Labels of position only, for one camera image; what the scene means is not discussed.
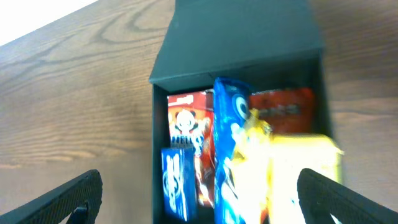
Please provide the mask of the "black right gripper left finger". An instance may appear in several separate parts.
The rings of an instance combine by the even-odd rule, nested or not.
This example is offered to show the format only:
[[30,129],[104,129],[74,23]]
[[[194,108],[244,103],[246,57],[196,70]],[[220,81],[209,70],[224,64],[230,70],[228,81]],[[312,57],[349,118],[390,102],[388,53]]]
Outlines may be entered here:
[[92,169],[1,215],[1,223],[94,224],[102,204],[103,182]]

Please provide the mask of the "yellow orange snack packet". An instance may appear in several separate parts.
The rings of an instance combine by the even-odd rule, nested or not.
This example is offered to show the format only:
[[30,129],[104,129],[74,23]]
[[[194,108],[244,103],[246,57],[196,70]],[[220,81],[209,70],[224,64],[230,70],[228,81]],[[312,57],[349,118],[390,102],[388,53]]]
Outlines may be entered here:
[[267,215],[271,168],[271,126],[257,109],[233,135],[232,176],[238,211],[245,223],[262,223]]

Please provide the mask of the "blue Eclipse mint tin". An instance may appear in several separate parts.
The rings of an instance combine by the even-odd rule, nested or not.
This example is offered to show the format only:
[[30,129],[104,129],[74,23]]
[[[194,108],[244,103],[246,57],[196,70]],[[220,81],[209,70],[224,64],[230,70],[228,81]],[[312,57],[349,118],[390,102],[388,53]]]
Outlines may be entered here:
[[165,212],[188,222],[197,214],[193,150],[163,148],[161,158]]

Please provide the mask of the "red snack bag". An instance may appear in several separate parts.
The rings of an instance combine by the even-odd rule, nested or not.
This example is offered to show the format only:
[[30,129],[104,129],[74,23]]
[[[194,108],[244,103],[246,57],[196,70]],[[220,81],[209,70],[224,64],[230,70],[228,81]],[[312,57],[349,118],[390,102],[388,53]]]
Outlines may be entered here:
[[315,111],[315,95],[310,88],[268,90],[253,93],[250,106],[259,119],[268,122],[274,133],[310,133]]

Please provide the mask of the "dark green box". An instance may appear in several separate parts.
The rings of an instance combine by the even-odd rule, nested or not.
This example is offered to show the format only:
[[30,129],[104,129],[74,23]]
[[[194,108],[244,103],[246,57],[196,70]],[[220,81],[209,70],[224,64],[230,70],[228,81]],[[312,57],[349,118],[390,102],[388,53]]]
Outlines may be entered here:
[[323,76],[324,43],[305,0],[177,1],[149,81],[152,89],[152,221],[165,213],[160,151],[169,146],[167,96],[231,77],[255,90],[307,86],[313,132],[333,136]]

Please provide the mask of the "red Hello Panda box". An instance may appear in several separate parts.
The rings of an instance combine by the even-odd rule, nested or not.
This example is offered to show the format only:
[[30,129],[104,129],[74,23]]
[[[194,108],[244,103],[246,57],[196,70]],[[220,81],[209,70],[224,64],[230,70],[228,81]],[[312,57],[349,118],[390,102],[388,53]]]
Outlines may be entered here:
[[197,201],[214,207],[213,90],[169,95],[167,101],[170,145],[193,150]]

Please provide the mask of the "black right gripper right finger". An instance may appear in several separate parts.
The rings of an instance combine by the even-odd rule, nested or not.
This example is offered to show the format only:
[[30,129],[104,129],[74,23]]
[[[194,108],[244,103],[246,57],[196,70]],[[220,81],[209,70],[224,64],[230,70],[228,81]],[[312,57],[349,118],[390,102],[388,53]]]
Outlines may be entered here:
[[297,191],[306,223],[390,224],[397,212],[384,207],[314,170],[302,169]]

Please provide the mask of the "blue Oreo cookie pack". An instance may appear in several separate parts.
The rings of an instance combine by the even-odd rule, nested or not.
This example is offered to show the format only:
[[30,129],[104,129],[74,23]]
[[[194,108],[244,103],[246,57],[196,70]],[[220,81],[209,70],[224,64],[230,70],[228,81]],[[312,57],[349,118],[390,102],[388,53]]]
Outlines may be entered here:
[[231,161],[249,115],[249,88],[240,80],[218,77],[213,85],[213,139],[215,144],[215,222],[244,223],[231,173]]

